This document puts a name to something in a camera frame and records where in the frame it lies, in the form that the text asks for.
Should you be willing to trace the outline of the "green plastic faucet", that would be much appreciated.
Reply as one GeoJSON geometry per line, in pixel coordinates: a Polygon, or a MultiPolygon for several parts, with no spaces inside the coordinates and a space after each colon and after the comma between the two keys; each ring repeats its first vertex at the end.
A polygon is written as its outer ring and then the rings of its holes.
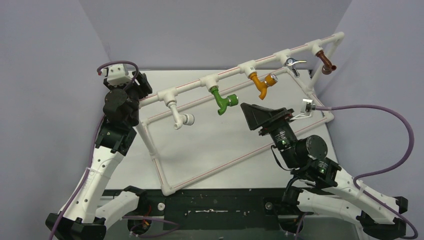
{"type": "Polygon", "coordinates": [[[213,95],[219,109],[217,113],[219,116],[222,116],[228,107],[234,107],[239,104],[239,98],[236,94],[228,95],[227,97],[222,97],[219,93],[219,87],[213,86],[209,89],[209,92],[213,95]]]}

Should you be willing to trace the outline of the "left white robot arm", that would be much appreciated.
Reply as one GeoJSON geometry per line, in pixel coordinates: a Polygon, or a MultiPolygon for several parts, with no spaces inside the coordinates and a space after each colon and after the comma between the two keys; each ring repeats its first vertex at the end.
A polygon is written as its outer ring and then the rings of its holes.
{"type": "Polygon", "coordinates": [[[140,100],[153,92],[144,73],[135,70],[132,74],[132,79],[116,83],[109,78],[104,80],[109,91],[104,98],[103,117],[95,130],[89,165],[66,204],[58,213],[48,215],[45,224],[50,240],[102,240],[107,230],[126,214],[141,215],[147,211],[145,191],[134,186],[99,205],[113,172],[137,134],[140,100]]]}

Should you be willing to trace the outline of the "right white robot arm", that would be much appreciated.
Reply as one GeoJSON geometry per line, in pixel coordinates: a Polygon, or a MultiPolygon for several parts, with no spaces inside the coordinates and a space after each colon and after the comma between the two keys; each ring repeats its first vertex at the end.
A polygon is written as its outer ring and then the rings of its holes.
{"type": "Polygon", "coordinates": [[[379,240],[406,238],[407,222],[401,217],[408,209],[406,198],[384,195],[356,180],[328,158],[322,137],[297,138],[290,125],[295,120],[292,109],[248,103],[240,107],[250,130],[272,138],[282,157],[279,166],[292,175],[281,199],[286,213],[341,219],[379,240]]]}

